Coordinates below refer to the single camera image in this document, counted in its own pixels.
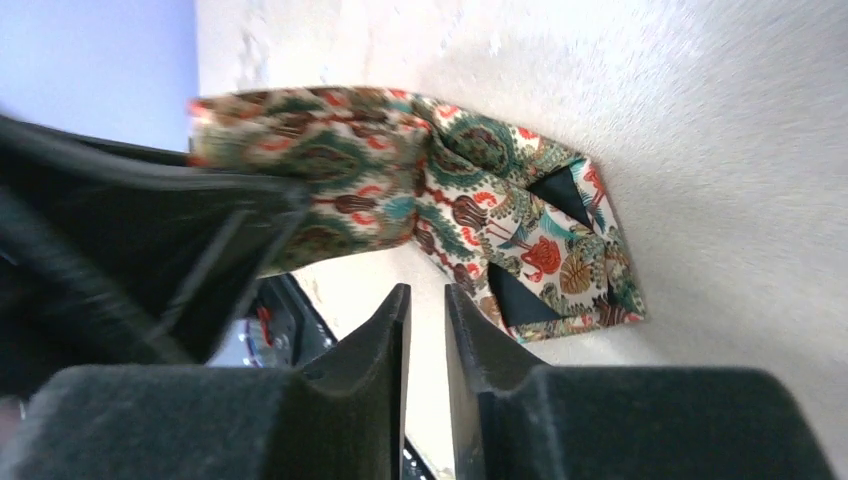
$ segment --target black fabric lining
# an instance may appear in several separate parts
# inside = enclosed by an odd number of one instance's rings
[[[592,228],[586,207],[577,191],[571,169],[561,168],[537,181],[527,190],[560,209],[587,228]],[[489,284],[508,326],[558,320],[561,315],[545,305],[536,295],[510,275],[506,270],[489,265]]]

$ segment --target printed cloth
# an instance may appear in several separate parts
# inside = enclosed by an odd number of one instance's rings
[[[294,177],[312,188],[307,219],[268,274],[414,241],[518,341],[644,316],[598,172],[565,145],[394,89],[253,91],[198,99],[190,110],[191,165]],[[563,169],[588,226],[527,190]],[[505,323],[492,265],[561,318]]]

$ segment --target fabric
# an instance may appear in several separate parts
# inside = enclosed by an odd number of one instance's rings
[[[518,341],[644,316],[598,172],[565,145],[381,88],[239,93],[199,99],[191,115],[190,164],[295,177],[312,187],[311,212],[269,274],[415,241]],[[586,224],[528,191],[563,173]],[[489,281],[496,268],[558,318],[506,321]]]

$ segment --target black plastic part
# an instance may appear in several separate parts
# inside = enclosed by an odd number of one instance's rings
[[[733,368],[554,367],[446,296],[463,480],[832,479],[791,394]]]
[[[263,279],[257,304],[272,314],[272,336],[285,335],[285,348],[275,350],[277,365],[298,367],[323,355],[338,343],[332,330],[291,274]],[[407,439],[404,442],[402,480],[434,480],[435,476]]]
[[[296,370],[65,370],[34,397],[0,478],[399,479],[409,305],[398,285]]]
[[[0,116],[0,393],[81,363],[205,362],[308,209],[299,182],[100,146]]]

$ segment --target floral fabric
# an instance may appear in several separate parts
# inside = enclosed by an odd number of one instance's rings
[[[393,89],[255,91],[199,99],[191,114],[192,165],[312,187],[311,211],[269,274],[414,241],[519,341],[643,318],[598,173],[564,145]],[[591,228],[527,190],[562,169],[570,169]],[[490,265],[561,318],[506,325]]]

